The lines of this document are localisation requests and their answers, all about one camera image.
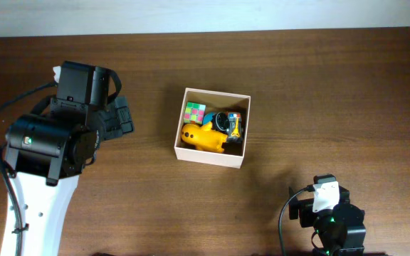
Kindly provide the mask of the colourful puzzle cube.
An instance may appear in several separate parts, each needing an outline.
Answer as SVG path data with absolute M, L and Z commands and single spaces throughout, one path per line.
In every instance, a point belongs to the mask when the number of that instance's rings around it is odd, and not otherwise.
M 205 110 L 206 105 L 195 102 L 187 102 L 184 109 L 183 122 L 186 124 L 202 125 Z

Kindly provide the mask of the yellow plastic toy animal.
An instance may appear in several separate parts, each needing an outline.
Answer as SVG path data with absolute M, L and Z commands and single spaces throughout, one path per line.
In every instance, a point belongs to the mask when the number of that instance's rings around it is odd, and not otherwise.
M 185 124 L 181 130 L 182 140 L 199 151 L 223 153 L 223 144 L 226 143 L 227 137 L 226 134 L 214 130 L 211 122 L 202 126 Z

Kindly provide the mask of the blue penguin ball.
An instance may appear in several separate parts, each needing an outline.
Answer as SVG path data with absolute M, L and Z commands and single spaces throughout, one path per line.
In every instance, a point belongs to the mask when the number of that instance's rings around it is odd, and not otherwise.
M 214 120 L 216 119 L 216 112 L 209 112 L 208 114 L 206 114 L 203 118 L 203 125 L 207 125 L 208 123 L 213 124 Z

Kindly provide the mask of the black round clock disc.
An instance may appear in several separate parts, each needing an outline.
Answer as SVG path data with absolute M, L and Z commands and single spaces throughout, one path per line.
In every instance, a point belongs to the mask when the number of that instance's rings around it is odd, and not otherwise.
M 227 133 L 227 130 L 230 126 L 228 115 L 225 112 L 218 112 L 212 118 L 214 129 Z

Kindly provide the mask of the red grey toy truck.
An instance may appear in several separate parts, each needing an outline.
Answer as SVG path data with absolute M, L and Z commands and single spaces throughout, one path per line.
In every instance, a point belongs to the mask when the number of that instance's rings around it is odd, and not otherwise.
M 242 117 L 239 112 L 227 113 L 229 126 L 227 131 L 227 142 L 241 143 L 243 141 L 243 129 L 241 128 Z

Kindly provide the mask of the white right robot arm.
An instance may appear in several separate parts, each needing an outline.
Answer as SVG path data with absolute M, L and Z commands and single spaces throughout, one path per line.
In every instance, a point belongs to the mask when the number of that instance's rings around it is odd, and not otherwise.
M 313 199 L 297 199 L 293 189 L 289 190 L 289 219 L 298 219 L 302 228 L 314 228 L 322 246 L 314 246 L 314 255 L 362 255 L 366 228 L 364 211 L 350 203 L 350 192 L 339 187 L 340 199 L 331 210 L 314 212 Z

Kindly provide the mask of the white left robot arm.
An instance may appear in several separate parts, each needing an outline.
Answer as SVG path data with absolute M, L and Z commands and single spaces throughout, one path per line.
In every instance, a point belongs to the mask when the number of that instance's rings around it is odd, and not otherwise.
M 57 255 L 79 175 L 104 141 L 133 130 L 124 96 L 99 109 L 49 95 L 18 118 L 0 146 L 8 196 L 1 255 Z

